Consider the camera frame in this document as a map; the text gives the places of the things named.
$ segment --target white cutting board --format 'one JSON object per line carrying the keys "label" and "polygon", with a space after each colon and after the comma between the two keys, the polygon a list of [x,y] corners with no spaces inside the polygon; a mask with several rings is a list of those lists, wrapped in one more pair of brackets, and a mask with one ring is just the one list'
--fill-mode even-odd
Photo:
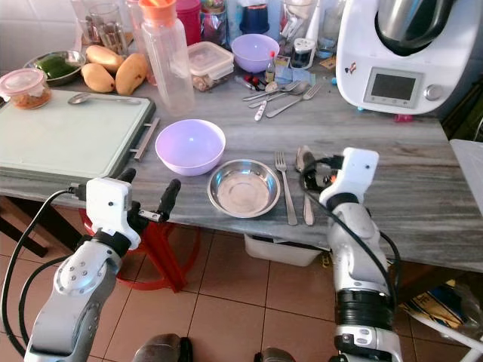
{"label": "white cutting board", "polygon": [[66,179],[114,172],[154,105],[143,98],[138,98],[140,105],[102,100],[68,104],[77,93],[52,90],[52,99],[41,108],[7,104],[0,109],[0,172]]}

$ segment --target red lid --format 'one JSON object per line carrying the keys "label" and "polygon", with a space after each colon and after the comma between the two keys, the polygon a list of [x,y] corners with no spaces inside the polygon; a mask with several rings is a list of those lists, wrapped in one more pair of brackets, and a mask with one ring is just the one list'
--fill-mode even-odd
{"label": "red lid", "polygon": [[192,11],[200,11],[202,2],[200,0],[177,0],[176,12],[179,14],[191,13]]}

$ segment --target fork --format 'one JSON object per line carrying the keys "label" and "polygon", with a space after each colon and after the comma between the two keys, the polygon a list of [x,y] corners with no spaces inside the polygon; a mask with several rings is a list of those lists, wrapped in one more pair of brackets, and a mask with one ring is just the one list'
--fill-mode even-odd
{"label": "fork", "polygon": [[295,215],[294,203],[292,202],[292,197],[290,196],[290,190],[288,189],[287,175],[287,164],[285,163],[284,152],[275,152],[275,168],[281,172],[284,180],[284,191],[285,191],[285,205],[287,206],[287,219],[288,225],[297,224],[297,216]]}
{"label": "fork", "polygon": [[276,109],[275,111],[268,112],[266,114],[266,117],[267,118],[275,117],[278,113],[282,113],[284,110],[292,107],[294,104],[299,103],[301,100],[311,100],[315,96],[315,94],[318,92],[320,87],[321,87],[321,84],[314,85],[307,92],[305,92],[304,95],[302,95],[301,97],[299,97],[297,100],[293,101],[292,103],[289,103],[286,106],[283,106],[279,109]]}

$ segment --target cutlery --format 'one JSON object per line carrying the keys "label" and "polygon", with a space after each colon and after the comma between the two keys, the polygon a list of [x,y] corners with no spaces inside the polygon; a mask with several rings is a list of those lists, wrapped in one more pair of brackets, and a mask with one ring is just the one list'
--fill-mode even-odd
{"label": "cutlery", "polygon": [[288,225],[296,225],[297,216],[295,215],[294,203],[292,202],[290,190],[288,189],[287,175],[285,174],[287,171],[287,164],[285,163],[284,152],[275,152],[275,168],[281,172],[284,180],[285,205],[287,207]]}
{"label": "cutlery", "polygon": [[[298,96],[298,95],[302,94],[303,92],[305,92],[307,90],[308,86],[309,86],[308,81],[302,81],[299,84],[297,84],[297,86],[293,90],[291,90],[290,92],[283,92],[283,93],[280,93],[280,94],[276,94],[275,96],[270,97],[266,101],[270,102],[271,100],[274,100],[276,98],[284,97],[284,96],[288,96],[288,95]],[[250,103],[248,105],[248,108],[257,108],[263,102]]]}
{"label": "cutlery", "polygon": [[88,100],[110,100],[113,102],[125,103],[125,104],[141,104],[140,100],[133,100],[131,98],[104,98],[104,97],[96,97],[90,93],[79,93],[76,94],[74,97],[69,98],[67,100],[68,104],[79,104],[83,102],[87,102]]}
{"label": "cutlery", "polygon": [[292,83],[286,84],[283,87],[280,87],[279,89],[272,90],[271,92],[265,92],[263,94],[257,94],[256,96],[245,97],[245,98],[243,98],[243,100],[257,100],[258,98],[262,98],[262,97],[266,96],[267,94],[273,94],[273,93],[276,93],[276,92],[290,92],[299,83],[300,83],[300,81],[293,81]]}
{"label": "cutlery", "polygon": [[299,103],[301,100],[311,100],[315,96],[315,94],[318,92],[318,90],[320,89],[320,87],[321,87],[321,84],[314,85],[307,92],[305,92],[305,94],[303,96],[301,96],[298,100],[295,100],[292,103],[287,104],[286,106],[283,106],[283,107],[281,107],[279,109],[276,109],[275,111],[268,112],[266,114],[266,116],[268,118],[275,117],[278,113],[282,113],[284,110],[286,110],[287,108],[292,107],[294,104]]}
{"label": "cutlery", "polygon": [[[310,162],[305,160],[314,159],[308,146],[299,147],[297,150],[297,157],[295,158],[295,168],[297,171],[302,172],[305,166]],[[303,195],[303,219],[307,225],[314,225],[314,213],[312,211],[312,205],[310,204],[309,196],[304,192]]]}

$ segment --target gray marble countertop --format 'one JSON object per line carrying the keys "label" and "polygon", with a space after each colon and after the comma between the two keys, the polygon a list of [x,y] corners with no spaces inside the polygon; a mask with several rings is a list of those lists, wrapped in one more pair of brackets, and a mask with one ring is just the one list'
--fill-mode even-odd
{"label": "gray marble countertop", "polygon": [[[396,242],[402,259],[483,272],[483,219],[438,120],[416,117],[411,123],[395,123],[389,114],[359,112],[331,85],[330,73],[320,67],[315,72],[323,86],[314,99],[275,118],[255,122],[256,109],[242,102],[250,91],[233,80],[211,92],[196,91],[195,109],[183,116],[205,119],[222,128],[226,150],[221,163],[252,158],[275,169],[273,153],[284,151],[299,225],[287,224],[283,192],[276,207],[256,219],[236,219],[221,213],[208,199],[209,174],[184,177],[173,173],[158,159],[154,140],[141,163],[128,163],[128,167],[137,169],[133,199],[143,208],[153,209],[169,181],[177,177],[182,187],[172,222],[326,247],[327,220],[316,205],[315,225],[307,226],[303,221],[303,193],[294,170],[297,147],[308,145],[315,157],[339,154],[347,146],[372,149],[379,152],[380,161],[365,205],[375,223]],[[86,88],[79,81],[61,89]],[[158,103],[156,88],[146,83],[134,96],[150,97]],[[288,101],[288,97],[273,101],[267,110]],[[156,115],[161,118],[156,133],[181,119],[163,113],[159,103]],[[19,198],[44,200],[65,187],[62,183],[0,176],[0,194]],[[60,198],[57,203],[83,206],[69,198]],[[383,248],[389,253],[386,245]]]}

